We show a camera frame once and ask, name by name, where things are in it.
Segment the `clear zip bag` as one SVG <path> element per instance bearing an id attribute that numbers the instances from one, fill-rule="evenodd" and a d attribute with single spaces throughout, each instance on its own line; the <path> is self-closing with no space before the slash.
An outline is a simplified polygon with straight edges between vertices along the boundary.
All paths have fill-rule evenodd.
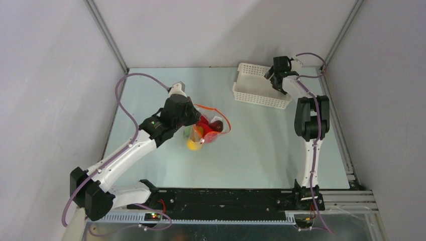
<path id="1" fill-rule="evenodd" d="M 195 104 L 201 114 L 196 124 L 184 129 L 183 138 L 189 150 L 197 151 L 232 129 L 229 119 L 217 108 Z"/>

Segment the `green toy watermelon ball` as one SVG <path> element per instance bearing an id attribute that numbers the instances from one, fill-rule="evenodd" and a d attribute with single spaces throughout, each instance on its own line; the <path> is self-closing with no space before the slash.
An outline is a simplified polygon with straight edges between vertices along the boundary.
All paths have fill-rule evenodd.
<path id="1" fill-rule="evenodd" d="M 187 140 L 188 138 L 190 138 L 191 130 L 192 130 L 192 126 L 185 127 L 185 129 L 183 131 L 183 138 L 185 140 Z"/>

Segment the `brown toy kiwi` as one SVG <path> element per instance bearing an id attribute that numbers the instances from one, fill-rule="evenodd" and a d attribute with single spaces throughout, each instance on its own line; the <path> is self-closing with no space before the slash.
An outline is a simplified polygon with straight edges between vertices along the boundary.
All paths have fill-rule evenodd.
<path id="1" fill-rule="evenodd" d="M 200 135 L 201 137 L 204 134 L 204 129 L 201 126 L 195 126 L 196 132 L 198 133 L 198 135 Z"/>

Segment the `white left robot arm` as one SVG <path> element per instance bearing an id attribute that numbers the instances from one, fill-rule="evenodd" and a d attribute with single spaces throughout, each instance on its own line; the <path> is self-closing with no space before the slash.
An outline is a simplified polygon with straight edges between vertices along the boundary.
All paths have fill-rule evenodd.
<path id="1" fill-rule="evenodd" d="M 70 198 L 91 221 L 106 216 L 112 209 L 142 204 L 146 209 L 158 205 L 159 196 L 149 181 L 116 186 L 118 178 L 143 156 L 171 139 L 181 128 L 195 124 L 201 117 L 190 97 L 171 94 L 162 108 L 146 118 L 136 135 L 106 159 L 86 170 L 76 167 L 70 173 Z"/>

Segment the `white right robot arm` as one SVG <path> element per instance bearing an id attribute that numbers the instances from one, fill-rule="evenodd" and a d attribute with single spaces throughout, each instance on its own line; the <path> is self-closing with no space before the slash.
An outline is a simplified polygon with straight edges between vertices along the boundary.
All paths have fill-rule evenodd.
<path id="1" fill-rule="evenodd" d="M 289 95 L 296 102 L 294 130 L 304 146 L 303 162 L 292 189 L 292 204 L 298 210 L 319 211 L 322 203 L 318 184 L 321 145 L 330 130 L 330 100 L 316 95 L 302 83 L 302 63 L 296 56 L 277 56 L 264 78 L 273 89 Z"/>

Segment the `dark maroon toy fig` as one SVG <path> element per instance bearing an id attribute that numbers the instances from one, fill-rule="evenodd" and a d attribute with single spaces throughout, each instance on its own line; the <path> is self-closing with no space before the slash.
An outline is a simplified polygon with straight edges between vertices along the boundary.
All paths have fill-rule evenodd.
<path id="1" fill-rule="evenodd" d="M 222 132 L 223 129 L 224 129 L 224 125 L 223 125 L 223 122 L 221 120 L 217 120 L 213 123 L 210 123 L 209 126 L 213 131 L 219 132 L 219 133 Z"/>

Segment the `red toy wax apple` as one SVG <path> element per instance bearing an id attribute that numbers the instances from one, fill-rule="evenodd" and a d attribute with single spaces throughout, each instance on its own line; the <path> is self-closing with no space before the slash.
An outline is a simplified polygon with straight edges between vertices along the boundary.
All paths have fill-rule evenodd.
<path id="1" fill-rule="evenodd" d="M 209 125 L 199 123 L 196 124 L 196 126 L 201 126 L 204 129 L 204 134 L 202 136 L 204 143 L 212 143 L 218 137 L 218 133 L 213 131 Z"/>

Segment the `yellow green toy mango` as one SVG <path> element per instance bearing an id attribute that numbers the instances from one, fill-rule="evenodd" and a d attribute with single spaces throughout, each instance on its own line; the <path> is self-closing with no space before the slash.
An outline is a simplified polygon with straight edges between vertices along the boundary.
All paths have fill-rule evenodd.
<path id="1" fill-rule="evenodd" d="M 198 151 L 202 147 L 202 143 L 195 142 L 191 139 L 188 139 L 186 141 L 186 145 L 187 145 L 188 149 L 191 150 L 191 151 Z"/>

